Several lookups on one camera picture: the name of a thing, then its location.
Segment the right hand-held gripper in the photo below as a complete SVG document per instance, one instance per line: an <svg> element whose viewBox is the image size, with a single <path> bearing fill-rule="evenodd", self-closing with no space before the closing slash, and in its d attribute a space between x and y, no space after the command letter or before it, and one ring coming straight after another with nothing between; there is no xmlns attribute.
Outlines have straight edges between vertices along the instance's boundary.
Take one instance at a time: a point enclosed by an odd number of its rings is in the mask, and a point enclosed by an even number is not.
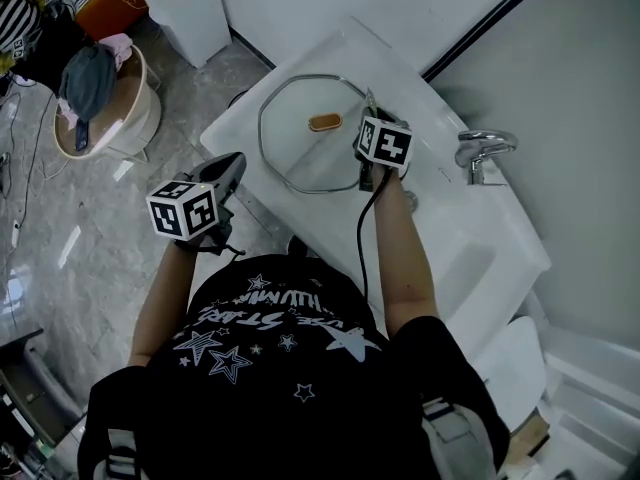
<svg viewBox="0 0 640 480"><path fill-rule="evenodd" d="M397 169L404 175L409 169L413 155L413 133L407 122L387 112L377 103L373 95L365 97L364 116L354 144L355 158L361 163L358 189L373 191L371 167Z"/></svg>

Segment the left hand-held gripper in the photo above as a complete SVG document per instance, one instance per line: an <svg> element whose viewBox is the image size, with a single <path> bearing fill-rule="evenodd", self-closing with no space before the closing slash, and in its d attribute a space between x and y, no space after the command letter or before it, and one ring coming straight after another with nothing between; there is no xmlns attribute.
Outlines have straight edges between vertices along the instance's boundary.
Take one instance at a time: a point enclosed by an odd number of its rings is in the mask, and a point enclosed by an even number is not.
<svg viewBox="0 0 640 480"><path fill-rule="evenodd" d="M242 152L218 155L190 173L165 180L146 196L153 231L194 252L221 255L228 244L233 213L225 207L247 167Z"/></svg>

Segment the person's left forearm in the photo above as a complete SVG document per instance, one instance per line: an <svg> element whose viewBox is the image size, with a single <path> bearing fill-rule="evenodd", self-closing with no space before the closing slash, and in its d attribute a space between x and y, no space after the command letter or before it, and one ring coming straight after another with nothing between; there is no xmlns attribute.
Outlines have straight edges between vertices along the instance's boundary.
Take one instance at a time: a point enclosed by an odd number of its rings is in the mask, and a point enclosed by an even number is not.
<svg viewBox="0 0 640 480"><path fill-rule="evenodd" d="M170 242L136 321L128 366L146 366L186 315L197 253Z"/></svg>

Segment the person's right forearm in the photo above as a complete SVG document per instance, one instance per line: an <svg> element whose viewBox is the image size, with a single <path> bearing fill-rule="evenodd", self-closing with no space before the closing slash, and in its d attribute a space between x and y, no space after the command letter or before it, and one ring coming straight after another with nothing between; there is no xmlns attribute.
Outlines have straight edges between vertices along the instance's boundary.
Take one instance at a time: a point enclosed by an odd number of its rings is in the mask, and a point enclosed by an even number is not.
<svg viewBox="0 0 640 480"><path fill-rule="evenodd" d="M427 255L396 170L374 166L375 227L384 318L390 337L409 321L438 317Z"/></svg>

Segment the chrome faucet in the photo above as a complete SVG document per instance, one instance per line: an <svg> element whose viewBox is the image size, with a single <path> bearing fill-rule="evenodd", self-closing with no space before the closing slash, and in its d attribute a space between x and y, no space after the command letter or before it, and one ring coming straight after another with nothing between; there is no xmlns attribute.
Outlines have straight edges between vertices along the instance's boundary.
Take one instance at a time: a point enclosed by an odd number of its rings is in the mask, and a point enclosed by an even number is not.
<svg viewBox="0 0 640 480"><path fill-rule="evenodd" d="M474 129L458 133L458 149L455 163L467 172L470 186L500 186L500 183L486 183L483 163L491 157L515 151L518 138L506 131Z"/></svg>

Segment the round beige basket table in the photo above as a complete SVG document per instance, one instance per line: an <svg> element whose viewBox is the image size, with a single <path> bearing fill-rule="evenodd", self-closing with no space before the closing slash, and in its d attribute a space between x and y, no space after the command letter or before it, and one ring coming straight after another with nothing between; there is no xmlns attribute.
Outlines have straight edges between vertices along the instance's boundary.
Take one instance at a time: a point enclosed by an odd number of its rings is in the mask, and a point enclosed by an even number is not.
<svg viewBox="0 0 640 480"><path fill-rule="evenodd" d="M75 149L76 132L60 107L53 121L55 143L71 160L88 160L99 155L120 160L146 163L146 147L156 134L161 119L161 103L149 85L152 73L137 46L121 66L112 98L107 106L89 122L88 145Z"/></svg>

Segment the white vanity sink cabinet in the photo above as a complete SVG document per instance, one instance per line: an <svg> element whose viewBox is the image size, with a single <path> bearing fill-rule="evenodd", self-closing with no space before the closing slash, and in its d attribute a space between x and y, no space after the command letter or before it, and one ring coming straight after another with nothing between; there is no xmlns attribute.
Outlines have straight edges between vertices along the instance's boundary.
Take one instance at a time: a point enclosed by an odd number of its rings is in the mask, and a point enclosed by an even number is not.
<svg viewBox="0 0 640 480"><path fill-rule="evenodd" d="M529 218L496 167L489 183L470 186L454 161L462 121L387 44L354 20L289 58L253 86L201 134L212 154L240 151L245 187L327 263L369 290L382 309L374 219L358 189L307 195L265 167L258 111L286 79L333 74L370 88L377 104L404 120L414 154L404 188L435 282L438 310L468 359L475 361L509 322L550 260Z"/></svg>

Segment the white water dispenser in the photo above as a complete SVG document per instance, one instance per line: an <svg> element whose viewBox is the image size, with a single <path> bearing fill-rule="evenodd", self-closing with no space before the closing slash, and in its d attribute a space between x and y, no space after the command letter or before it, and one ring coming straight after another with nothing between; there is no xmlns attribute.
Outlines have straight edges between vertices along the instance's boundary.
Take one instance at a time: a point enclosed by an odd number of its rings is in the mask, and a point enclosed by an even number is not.
<svg viewBox="0 0 640 480"><path fill-rule="evenodd" d="M144 0L171 46L201 68L231 43L222 0Z"/></svg>

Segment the pink cloth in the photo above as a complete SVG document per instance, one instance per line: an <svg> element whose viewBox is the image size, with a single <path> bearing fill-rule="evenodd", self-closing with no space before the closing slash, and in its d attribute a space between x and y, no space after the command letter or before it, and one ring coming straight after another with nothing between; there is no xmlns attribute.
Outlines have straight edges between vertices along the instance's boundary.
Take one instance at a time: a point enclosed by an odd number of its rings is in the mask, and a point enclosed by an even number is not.
<svg viewBox="0 0 640 480"><path fill-rule="evenodd" d="M115 68L119 71L124 62L126 62L133 54L132 39L125 33L118 33L105 37L98 41L99 44L106 47L114 57Z"/></svg>

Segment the grey cloth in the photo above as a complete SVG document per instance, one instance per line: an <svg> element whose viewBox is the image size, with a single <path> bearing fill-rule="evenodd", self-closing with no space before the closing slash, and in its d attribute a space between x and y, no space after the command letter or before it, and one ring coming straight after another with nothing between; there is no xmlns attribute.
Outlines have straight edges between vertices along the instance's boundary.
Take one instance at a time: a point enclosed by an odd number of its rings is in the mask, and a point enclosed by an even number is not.
<svg viewBox="0 0 640 480"><path fill-rule="evenodd" d="M62 72L59 97L80 121L88 122L109 103L116 75L115 59L106 46L84 46Z"/></svg>

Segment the black star-print shirt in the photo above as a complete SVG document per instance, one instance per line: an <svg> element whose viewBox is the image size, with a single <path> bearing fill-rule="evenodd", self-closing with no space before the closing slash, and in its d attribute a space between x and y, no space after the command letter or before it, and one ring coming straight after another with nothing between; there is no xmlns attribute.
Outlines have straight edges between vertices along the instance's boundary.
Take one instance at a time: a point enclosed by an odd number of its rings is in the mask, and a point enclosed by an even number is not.
<svg viewBox="0 0 640 480"><path fill-rule="evenodd" d="M80 480L496 475L509 432L445 324L383 336L315 258L231 263L146 366L91 390Z"/></svg>

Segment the black metal stand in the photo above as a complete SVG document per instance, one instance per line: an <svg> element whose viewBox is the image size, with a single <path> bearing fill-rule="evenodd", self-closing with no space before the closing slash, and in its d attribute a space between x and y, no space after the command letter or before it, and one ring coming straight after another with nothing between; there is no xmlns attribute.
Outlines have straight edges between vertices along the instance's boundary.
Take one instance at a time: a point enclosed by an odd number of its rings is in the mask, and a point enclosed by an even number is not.
<svg viewBox="0 0 640 480"><path fill-rule="evenodd" d="M42 334L39 328L0 346L0 452L29 478L72 478L85 411L36 350Z"/></svg>

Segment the small cardboard box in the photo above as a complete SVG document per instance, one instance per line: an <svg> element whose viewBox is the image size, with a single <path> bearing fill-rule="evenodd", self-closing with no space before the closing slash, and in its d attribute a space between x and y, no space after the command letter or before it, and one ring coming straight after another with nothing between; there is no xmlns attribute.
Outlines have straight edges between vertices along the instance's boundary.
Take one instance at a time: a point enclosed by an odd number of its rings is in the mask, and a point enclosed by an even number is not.
<svg viewBox="0 0 640 480"><path fill-rule="evenodd" d="M548 439L549 424L535 409L526 421L512 434L507 459L518 462L523 457L532 457Z"/></svg>

